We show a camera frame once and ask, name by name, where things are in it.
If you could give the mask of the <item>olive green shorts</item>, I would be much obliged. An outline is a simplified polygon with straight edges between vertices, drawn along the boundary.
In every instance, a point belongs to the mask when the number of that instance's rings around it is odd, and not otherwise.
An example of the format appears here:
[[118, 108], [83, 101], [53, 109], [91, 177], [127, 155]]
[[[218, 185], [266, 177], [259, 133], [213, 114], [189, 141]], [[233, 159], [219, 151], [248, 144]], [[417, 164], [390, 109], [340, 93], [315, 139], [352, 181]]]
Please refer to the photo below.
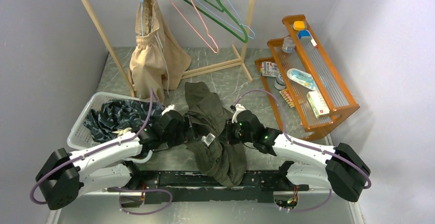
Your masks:
[[242, 144], [231, 145], [227, 141], [226, 121], [232, 113], [204, 82], [186, 82], [184, 87], [188, 105], [185, 116], [197, 133], [197, 138], [186, 142], [186, 146], [194, 153], [197, 168], [227, 188], [238, 186], [247, 169], [247, 159]]

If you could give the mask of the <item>beige shorts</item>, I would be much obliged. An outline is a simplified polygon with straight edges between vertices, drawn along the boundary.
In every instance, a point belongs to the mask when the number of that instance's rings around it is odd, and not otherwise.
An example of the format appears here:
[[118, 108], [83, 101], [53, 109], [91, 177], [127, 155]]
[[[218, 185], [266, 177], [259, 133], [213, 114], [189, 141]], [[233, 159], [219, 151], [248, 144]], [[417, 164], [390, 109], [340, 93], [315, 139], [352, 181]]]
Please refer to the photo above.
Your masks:
[[176, 90], [192, 59], [179, 45], [157, 0], [141, 0], [135, 22], [136, 48], [129, 69], [140, 98], [147, 99], [152, 90], [163, 102], [165, 91]]

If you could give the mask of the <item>white plastic laundry basket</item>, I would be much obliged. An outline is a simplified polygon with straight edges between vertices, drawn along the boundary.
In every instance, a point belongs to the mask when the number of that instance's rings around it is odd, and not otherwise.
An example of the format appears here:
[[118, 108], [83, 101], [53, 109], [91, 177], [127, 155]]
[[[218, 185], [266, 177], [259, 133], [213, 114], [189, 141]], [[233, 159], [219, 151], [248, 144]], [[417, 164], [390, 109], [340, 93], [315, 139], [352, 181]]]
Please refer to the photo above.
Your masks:
[[[132, 100], [139, 100], [144, 102], [149, 102], [149, 100], [141, 100], [134, 97], [119, 95], [119, 94], [113, 94], [113, 93], [107, 93], [107, 92], [98, 92], [94, 94], [91, 99], [86, 104], [85, 108], [82, 110], [81, 114], [79, 115], [78, 119], [76, 120], [75, 124], [73, 125], [71, 132], [67, 138], [67, 144], [69, 147], [76, 149], [76, 150], [84, 150], [88, 148], [92, 148], [94, 146], [98, 146], [102, 143], [94, 142], [92, 140], [90, 131], [83, 125], [85, 116], [88, 114], [88, 112], [91, 109], [99, 110], [101, 108], [101, 105], [105, 102], [108, 102], [113, 99], [132, 99]], [[150, 118], [147, 123], [148, 126], [151, 125], [151, 123], [154, 120], [157, 120], [161, 117], [161, 113], [164, 110], [164, 106], [160, 104], [158, 101], [153, 101], [152, 104], [149, 105], [151, 107], [151, 113]], [[127, 128], [125, 130], [117, 131], [117, 137], [114, 139], [116, 141], [123, 141], [126, 139], [130, 139], [133, 137], [136, 133], [131, 132], [131, 128]]]

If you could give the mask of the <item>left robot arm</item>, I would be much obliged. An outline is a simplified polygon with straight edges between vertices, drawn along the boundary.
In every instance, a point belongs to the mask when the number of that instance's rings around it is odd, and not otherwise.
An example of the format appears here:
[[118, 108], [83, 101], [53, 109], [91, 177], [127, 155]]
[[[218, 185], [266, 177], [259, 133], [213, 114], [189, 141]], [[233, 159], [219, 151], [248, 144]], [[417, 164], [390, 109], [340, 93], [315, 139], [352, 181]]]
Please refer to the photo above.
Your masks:
[[190, 118], [169, 110], [156, 120], [146, 119], [136, 133], [127, 132], [73, 152], [60, 148], [50, 154], [38, 172], [30, 199], [49, 210], [58, 210], [86, 193], [104, 188], [138, 192], [142, 177], [131, 157], [145, 154], [145, 160], [149, 160], [161, 145], [172, 148], [196, 138]]

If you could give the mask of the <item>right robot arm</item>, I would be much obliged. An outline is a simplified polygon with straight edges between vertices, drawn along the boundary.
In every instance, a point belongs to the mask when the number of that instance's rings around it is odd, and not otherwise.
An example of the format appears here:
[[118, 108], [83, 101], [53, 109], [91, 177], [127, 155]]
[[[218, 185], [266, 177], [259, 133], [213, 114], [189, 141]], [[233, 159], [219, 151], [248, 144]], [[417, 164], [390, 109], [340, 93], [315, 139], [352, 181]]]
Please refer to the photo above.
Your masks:
[[237, 111], [226, 120], [227, 138], [231, 145], [252, 143], [263, 154], [291, 158], [295, 162], [277, 176], [282, 190], [294, 185], [331, 189], [349, 202], [357, 202], [368, 189], [370, 169], [348, 144], [323, 146], [298, 139], [287, 133], [264, 127], [249, 110]]

